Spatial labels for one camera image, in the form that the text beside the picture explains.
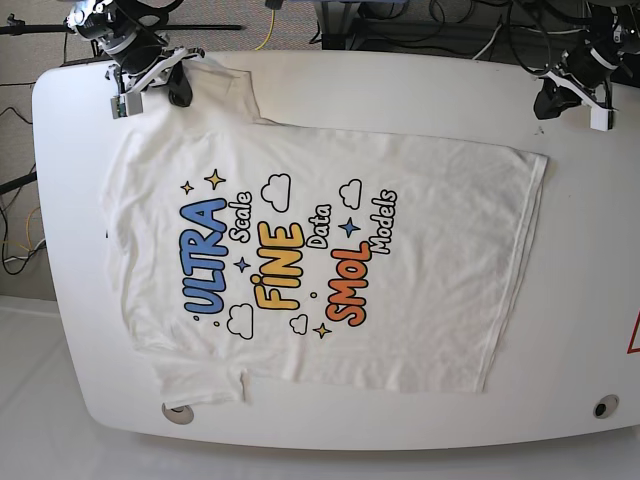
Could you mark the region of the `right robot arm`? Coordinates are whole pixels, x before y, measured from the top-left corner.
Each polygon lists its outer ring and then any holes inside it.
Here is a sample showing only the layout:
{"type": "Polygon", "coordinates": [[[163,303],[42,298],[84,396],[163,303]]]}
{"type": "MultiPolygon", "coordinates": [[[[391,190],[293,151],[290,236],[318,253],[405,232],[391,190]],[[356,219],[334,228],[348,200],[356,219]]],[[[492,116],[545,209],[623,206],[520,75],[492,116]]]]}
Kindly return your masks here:
{"type": "Polygon", "coordinates": [[[172,1],[153,7],[142,1],[77,1],[66,23],[86,40],[94,41],[114,61],[106,78],[115,82],[117,94],[111,99],[116,119],[143,111],[142,92],[164,87],[169,102],[187,108],[193,91],[183,62],[202,58],[200,48],[171,49],[156,31],[168,26],[169,15],[181,3],[172,1]]]}

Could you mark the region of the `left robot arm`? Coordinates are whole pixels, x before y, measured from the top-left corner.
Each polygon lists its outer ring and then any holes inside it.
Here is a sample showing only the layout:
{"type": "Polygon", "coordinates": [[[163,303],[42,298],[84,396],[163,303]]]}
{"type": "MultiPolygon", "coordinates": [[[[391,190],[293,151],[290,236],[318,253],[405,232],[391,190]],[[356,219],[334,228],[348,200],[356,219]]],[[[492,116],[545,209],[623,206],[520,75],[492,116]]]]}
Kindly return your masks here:
{"type": "Polygon", "coordinates": [[[539,75],[542,88],[534,102],[539,120],[559,117],[581,105],[590,109],[590,127],[613,128],[612,75],[627,70],[626,56],[639,53],[639,3],[637,1],[588,1],[587,15],[574,17],[548,1],[540,6],[557,20],[579,28],[578,40],[558,61],[539,75]]]}

